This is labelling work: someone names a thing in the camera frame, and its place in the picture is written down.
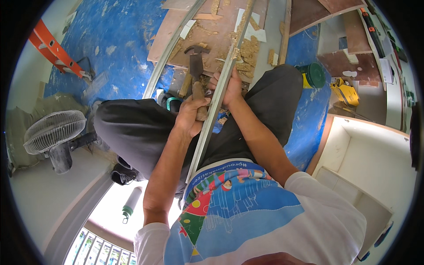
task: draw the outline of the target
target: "wooden handle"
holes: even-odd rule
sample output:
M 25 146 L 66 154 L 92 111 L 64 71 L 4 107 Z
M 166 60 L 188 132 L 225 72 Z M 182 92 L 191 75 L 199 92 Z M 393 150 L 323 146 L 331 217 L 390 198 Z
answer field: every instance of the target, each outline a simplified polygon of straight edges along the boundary
M 193 99 L 201 99 L 205 98 L 205 93 L 203 92 L 203 86 L 199 81 L 196 81 L 193 84 Z M 206 109 L 206 106 L 202 106 L 197 109 L 197 116 L 196 120 L 198 121 L 204 121 L 208 117 L 208 111 Z

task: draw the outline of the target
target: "person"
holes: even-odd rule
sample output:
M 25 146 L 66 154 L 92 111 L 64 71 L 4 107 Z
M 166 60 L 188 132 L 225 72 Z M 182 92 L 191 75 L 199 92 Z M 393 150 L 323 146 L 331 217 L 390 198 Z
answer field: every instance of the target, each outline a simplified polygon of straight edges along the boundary
M 215 89 L 219 73 L 208 84 Z M 283 146 L 303 90 L 302 74 L 284 64 L 245 95 L 232 71 L 223 105 L 230 116 L 212 134 L 195 177 L 185 185 L 210 99 L 188 98 L 178 115 L 153 99 L 111 100 L 95 116 L 98 135 L 149 179 L 137 264 L 351 264 L 366 220 L 348 201 L 299 171 Z M 175 194 L 184 207 L 169 227 Z

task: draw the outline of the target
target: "fan guard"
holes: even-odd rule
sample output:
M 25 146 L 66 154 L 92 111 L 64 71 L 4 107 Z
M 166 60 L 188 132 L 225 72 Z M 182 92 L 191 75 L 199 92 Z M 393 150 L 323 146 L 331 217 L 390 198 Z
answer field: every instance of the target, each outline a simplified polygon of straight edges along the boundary
M 79 110 L 53 112 L 34 123 L 24 135 L 24 148 L 28 154 L 46 152 L 80 134 L 86 118 Z

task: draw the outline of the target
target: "leg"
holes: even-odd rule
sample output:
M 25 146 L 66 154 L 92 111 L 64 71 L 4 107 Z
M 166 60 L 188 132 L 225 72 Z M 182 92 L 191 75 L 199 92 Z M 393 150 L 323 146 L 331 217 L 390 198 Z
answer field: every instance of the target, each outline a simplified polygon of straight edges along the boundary
M 265 72 L 246 94 L 245 100 L 254 114 L 285 146 L 294 114 L 302 95 L 303 77 L 293 66 L 284 64 Z M 232 116 L 219 134 L 211 137 L 202 166 L 227 158 L 249 158 L 255 162 Z
M 94 127 L 115 153 L 149 179 L 175 118 L 153 99 L 110 100 L 102 103 L 96 111 Z M 184 191 L 197 139 L 193 138 L 187 151 L 176 193 Z

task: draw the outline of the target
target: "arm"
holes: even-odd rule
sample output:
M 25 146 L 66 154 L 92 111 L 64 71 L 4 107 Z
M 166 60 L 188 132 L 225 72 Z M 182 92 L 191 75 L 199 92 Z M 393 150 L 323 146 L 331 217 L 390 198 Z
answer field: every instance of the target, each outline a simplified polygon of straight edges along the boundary
M 215 89 L 219 73 L 208 87 Z M 277 137 L 256 117 L 241 95 L 241 79 L 234 68 L 223 103 L 233 115 L 243 137 L 255 157 L 271 177 L 284 187 L 286 180 L 299 170 L 292 165 Z
M 188 146 L 202 128 L 202 122 L 195 121 L 197 109 L 209 102 L 210 99 L 192 100 L 190 97 L 181 104 L 175 125 L 146 187 L 143 200 L 144 225 L 156 222 L 169 225 L 168 213 Z

